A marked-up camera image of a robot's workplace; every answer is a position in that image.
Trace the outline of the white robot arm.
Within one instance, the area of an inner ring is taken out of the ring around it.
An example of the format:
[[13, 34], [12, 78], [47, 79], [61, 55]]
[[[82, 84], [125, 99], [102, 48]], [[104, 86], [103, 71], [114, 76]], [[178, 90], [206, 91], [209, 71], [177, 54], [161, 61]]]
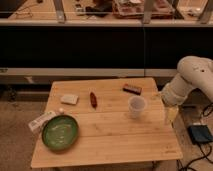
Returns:
[[213, 102], [213, 60], [186, 56], [178, 62], [177, 74], [161, 91], [161, 98], [165, 105], [166, 124], [175, 120], [179, 112], [178, 107], [196, 88]]

